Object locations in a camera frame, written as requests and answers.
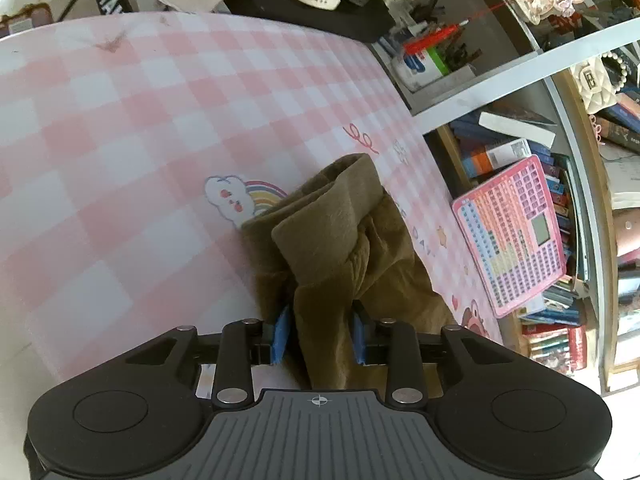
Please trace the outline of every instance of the white shelf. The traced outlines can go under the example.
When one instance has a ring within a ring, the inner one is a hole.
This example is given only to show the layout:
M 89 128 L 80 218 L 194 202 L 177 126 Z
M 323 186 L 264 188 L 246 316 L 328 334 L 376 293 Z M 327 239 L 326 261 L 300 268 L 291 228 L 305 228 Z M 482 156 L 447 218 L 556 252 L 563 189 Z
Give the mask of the white shelf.
M 430 108 L 416 114 L 420 128 L 430 132 L 471 110 L 545 77 L 562 72 L 572 64 L 640 38 L 640 18 L 599 30 L 548 52 L 532 52 L 482 74 L 460 92 L 449 92 Z

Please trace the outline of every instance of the desk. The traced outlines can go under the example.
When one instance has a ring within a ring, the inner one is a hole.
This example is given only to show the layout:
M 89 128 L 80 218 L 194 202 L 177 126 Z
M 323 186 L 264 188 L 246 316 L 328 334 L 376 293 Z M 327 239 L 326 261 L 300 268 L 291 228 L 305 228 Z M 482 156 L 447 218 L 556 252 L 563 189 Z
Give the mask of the desk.
M 501 341 L 424 132 L 364 45 L 140 13 L 12 36 L 0 59 L 2 296 L 59 379 L 177 325 L 255 316 L 239 216 L 206 179 L 242 183 L 259 212 L 353 152 L 372 156 L 456 319 Z

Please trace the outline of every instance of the gray ridged plate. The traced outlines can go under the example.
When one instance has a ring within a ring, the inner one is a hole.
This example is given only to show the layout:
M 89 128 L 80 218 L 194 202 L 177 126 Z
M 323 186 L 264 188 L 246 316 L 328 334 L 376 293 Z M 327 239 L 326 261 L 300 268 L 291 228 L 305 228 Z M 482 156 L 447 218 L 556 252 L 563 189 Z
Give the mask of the gray ridged plate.
M 67 480 L 48 473 L 44 480 Z M 269 390 L 258 405 L 217 415 L 202 439 L 140 480 L 495 480 L 463 462 L 418 413 L 372 392 Z M 568 477 L 597 479 L 592 470 Z

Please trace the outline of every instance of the cartoon bear print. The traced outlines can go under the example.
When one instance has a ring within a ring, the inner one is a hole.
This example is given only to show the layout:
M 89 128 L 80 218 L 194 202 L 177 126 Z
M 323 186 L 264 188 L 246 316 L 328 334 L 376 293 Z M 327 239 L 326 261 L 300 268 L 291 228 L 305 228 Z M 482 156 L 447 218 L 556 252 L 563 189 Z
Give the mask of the cartoon bear print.
M 462 323 L 460 324 L 482 337 L 489 337 L 489 333 L 484 328 L 484 322 L 478 314 L 478 304 L 476 300 L 471 300 L 471 307 L 465 309 L 462 315 Z

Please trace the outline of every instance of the round black disc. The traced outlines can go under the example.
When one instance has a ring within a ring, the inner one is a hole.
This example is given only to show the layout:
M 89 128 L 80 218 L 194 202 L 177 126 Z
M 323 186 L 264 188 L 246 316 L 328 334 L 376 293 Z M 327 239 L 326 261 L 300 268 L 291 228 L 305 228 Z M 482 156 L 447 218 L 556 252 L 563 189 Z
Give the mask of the round black disc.
M 200 403 L 177 381 L 144 375 L 103 382 L 89 372 L 40 397 L 28 435 L 47 468 L 75 478 L 122 478 L 182 453 L 204 423 Z
M 611 418 L 596 393 L 537 367 L 478 369 L 436 412 L 444 439 L 466 462 L 510 478 L 560 478 L 599 459 Z

